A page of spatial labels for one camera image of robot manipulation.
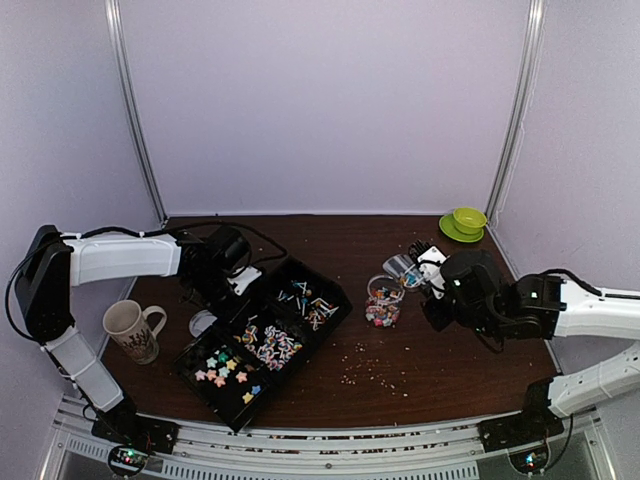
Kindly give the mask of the clear plastic cup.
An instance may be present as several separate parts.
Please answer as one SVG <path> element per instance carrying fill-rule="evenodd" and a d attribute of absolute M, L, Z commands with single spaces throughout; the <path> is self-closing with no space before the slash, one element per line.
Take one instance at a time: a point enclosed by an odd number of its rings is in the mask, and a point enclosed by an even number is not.
<path fill-rule="evenodd" d="M 392 276 L 375 275 L 367 284 L 365 319 L 378 328 L 394 327 L 405 296 L 404 287 Z"/>

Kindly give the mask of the metal scoop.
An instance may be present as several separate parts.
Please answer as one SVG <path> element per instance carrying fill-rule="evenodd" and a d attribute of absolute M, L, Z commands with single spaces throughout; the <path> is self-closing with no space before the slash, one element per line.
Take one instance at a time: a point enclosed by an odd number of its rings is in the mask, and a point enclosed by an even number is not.
<path fill-rule="evenodd" d="M 387 259 L 383 270 L 407 290 L 415 290 L 424 284 L 424 276 L 408 254 L 397 254 Z"/>

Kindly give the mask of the black three-compartment candy tray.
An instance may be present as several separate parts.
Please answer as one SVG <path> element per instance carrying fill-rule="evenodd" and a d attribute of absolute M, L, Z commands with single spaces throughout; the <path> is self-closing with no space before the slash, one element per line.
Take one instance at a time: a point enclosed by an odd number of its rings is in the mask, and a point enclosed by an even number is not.
<path fill-rule="evenodd" d="M 258 284 L 175 360 L 177 376 L 239 432 L 351 313 L 342 287 L 295 258 Z"/>

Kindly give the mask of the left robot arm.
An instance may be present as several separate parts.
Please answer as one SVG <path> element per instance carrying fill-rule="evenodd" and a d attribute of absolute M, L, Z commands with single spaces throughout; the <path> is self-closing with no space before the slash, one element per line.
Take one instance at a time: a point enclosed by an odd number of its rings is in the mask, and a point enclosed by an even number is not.
<path fill-rule="evenodd" d="M 84 234 L 53 225 L 36 232 L 5 290 L 18 302 L 25 328 L 98 411 L 123 444 L 137 442 L 144 424 L 125 405 L 125 393 L 79 331 L 71 290 L 84 284 L 134 277 L 178 277 L 219 315 L 248 294 L 262 277 L 250 246 L 235 225 L 206 239 L 185 230 L 134 232 L 103 227 Z"/>

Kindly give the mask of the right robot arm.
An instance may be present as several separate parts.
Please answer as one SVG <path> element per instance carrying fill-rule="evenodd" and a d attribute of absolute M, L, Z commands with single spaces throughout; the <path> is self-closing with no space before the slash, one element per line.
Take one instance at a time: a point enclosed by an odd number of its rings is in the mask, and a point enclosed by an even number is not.
<path fill-rule="evenodd" d="M 431 247 L 416 258 L 427 288 L 425 315 L 441 331 L 453 322 L 489 349 L 505 341 L 592 336 L 630 341 L 621 353 L 589 368 L 529 386 L 526 409 L 513 419 L 519 440 L 535 440 L 551 414 L 568 417 L 639 387 L 639 294 L 597 288 L 566 269 L 509 283 L 486 250 L 445 256 Z"/>

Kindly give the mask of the clear plastic lid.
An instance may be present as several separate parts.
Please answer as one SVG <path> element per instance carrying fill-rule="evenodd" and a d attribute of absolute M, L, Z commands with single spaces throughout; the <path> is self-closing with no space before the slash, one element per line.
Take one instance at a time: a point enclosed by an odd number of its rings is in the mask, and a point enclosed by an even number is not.
<path fill-rule="evenodd" d="M 189 321 L 189 332 L 193 338 L 198 338 L 217 321 L 217 317 L 209 310 L 197 312 Z"/>

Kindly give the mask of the green saucer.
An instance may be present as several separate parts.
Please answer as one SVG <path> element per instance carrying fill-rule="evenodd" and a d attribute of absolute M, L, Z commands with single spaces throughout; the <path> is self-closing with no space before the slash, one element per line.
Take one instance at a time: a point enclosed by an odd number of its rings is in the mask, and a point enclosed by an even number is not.
<path fill-rule="evenodd" d="M 484 230 L 481 229 L 475 233 L 463 233 L 456 228 L 452 214 L 442 216 L 438 222 L 441 232 L 452 240 L 461 243 L 476 243 L 483 239 Z"/>

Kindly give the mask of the green bowl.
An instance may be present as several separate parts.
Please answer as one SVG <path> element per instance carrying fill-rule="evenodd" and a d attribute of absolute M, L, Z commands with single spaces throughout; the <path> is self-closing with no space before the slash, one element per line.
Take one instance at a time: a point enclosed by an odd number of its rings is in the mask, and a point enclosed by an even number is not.
<path fill-rule="evenodd" d="M 452 212 L 452 216 L 454 227 L 463 234 L 477 234 L 487 225 L 485 214 L 472 207 L 456 208 Z"/>

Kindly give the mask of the cream floral mug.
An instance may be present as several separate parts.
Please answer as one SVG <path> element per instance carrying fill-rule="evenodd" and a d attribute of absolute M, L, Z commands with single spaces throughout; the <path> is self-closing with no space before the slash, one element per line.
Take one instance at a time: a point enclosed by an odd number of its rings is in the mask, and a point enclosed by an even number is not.
<path fill-rule="evenodd" d="M 155 361 L 160 352 L 157 336 L 167 322 L 166 311 L 157 305 L 142 308 L 134 300 L 111 305 L 103 315 L 108 336 L 138 365 Z"/>

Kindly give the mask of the front aluminium rail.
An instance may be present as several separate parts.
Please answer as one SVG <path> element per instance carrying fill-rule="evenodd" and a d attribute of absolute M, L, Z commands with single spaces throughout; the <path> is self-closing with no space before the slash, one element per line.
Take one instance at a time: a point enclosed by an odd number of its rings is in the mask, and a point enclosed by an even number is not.
<path fill-rule="evenodd" d="M 117 476 L 104 468 L 110 442 L 91 435 L 87 410 L 63 401 L 55 414 L 48 456 L 39 479 L 77 478 L 64 460 L 72 454 L 94 460 L 96 476 Z M 158 453 L 138 478 L 166 479 L 618 479 L 599 419 L 576 417 L 571 440 L 544 441 L 551 463 L 543 475 L 522 474 L 512 459 L 522 453 L 488 452 L 477 424 L 484 418 L 444 423 L 354 429 L 249 428 L 232 433 L 208 422 L 174 420 L 171 454 Z"/>

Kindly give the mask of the left aluminium frame post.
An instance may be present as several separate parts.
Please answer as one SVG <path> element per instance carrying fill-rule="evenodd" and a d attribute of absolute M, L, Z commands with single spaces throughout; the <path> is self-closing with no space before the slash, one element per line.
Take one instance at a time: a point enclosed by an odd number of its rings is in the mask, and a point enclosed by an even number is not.
<path fill-rule="evenodd" d="M 118 78 L 124 101 L 125 117 L 133 142 L 135 158 L 139 165 L 143 184 L 151 201 L 154 215 L 160 225 L 168 220 L 159 186 L 147 147 L 140 113 L 136 101 L 133 79 L 127 55 L 126 40 L 122 23 L 121 5 L 117 0 L 104 2 L 107 28 L 116 62 Z"/>

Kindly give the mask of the aluminium frame post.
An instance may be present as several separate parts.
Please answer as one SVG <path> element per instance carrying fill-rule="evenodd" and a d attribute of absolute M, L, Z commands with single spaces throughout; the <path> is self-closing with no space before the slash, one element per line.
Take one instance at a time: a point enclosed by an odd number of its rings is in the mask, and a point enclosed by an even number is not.
<path fill-rule="evenodd" d="M 104 2 L 107 28 L 116 62 L 118 78 L 124 101 L 125 117 L 133 142 L 135 158 L 139 165 L 143 184 L 151 201 L 154 215 L 160 225 L 168 220 L 159 186 L 147 147 L 140 113 L 136 101 L 133 79 L 127 55 L 126 40 L 122 23 L 121 5 L 117 0 Z"/>
<path fill-rule="evenodd" d="M 535 88 L 547 2 L 529 2 L 518 78 L 507 130 L 485 214 L 491 228 L 499 222 L 524 139 L 524 120 Z"/>

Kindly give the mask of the right aluminium frame post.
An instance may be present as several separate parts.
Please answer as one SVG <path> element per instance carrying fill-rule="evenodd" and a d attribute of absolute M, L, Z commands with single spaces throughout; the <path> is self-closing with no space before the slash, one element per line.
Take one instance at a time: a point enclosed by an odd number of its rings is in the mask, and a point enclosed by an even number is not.
<path fill-rule="evenodd" d="M 535 88 L 547 2 L 529 2 L 518 78 L 507 130 L 485 214 L 491 228 L 499 222 L 524 139 L 524 120 Z"/>

